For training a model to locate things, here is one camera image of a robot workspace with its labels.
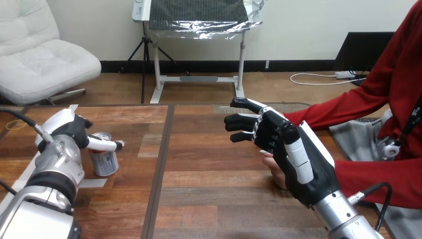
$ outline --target red sleeve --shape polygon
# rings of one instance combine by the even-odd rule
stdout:
[[[385,105],[388,101],[393,69],[403,45],[408,40],[415,16],[420,14],[421,5],[422,1],[419,1],[408,13],[371,73],[359,88],[328,102],[284,115],[294,124],[306,120],[311,128],[321,129],[367,116]]]
[[[390,205],[422,209],[422,158],[388,162],[336,161],[335,173],[347,197],[374,184],[388,182],[393,187]],[[365,201],[384,203],[386,194],[387,189],[383,187]]]

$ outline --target black baseboard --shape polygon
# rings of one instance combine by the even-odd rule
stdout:
[[[294,60],[294,61],[270,61],[268,69],[265,69],[266,61],[245,61],[243,72],[305,72],[305,71],[332,71],[334,60]],[[142,61],[101,61],[101,72],[118,73],[123,67],[124,73],[142,73]],[[227,73],[239,71],[239,61],[160,61],[162,73]],[[146,67],[147,73],[154,73],[154,64]]]

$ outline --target power strip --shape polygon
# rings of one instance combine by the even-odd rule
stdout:
[[[352,77],[355,77],[355,75],[356,75],[356,72],[354,72],[354,71],[350,71],[350,72],[349,71],[337,71],[335,73],[335,77],[337,79],[352,78]]]

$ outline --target white stand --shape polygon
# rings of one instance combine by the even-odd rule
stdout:
[[[160,102],[161,93],[163,92],[165,82],[220,82],[220,83],[234,83],[235,93],[237,97],[245,97],[243,92],[243,63],[245,45],[245,32],[242,32],[242,42],[240,43],[240,57],[239,57],[239,76],[233,77],[209,77],[209,76],[162,76],[160,74],[160,61],[158,59],[158,43],[152,44],[154,48],[154,67],[155,67],[155,90],[152,94],[151,104],[158,104]]]

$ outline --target black monitor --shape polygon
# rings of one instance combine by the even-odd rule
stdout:
[[[370,71],[393,34],[394,32],[349,32],[335,59],[334,70]]]

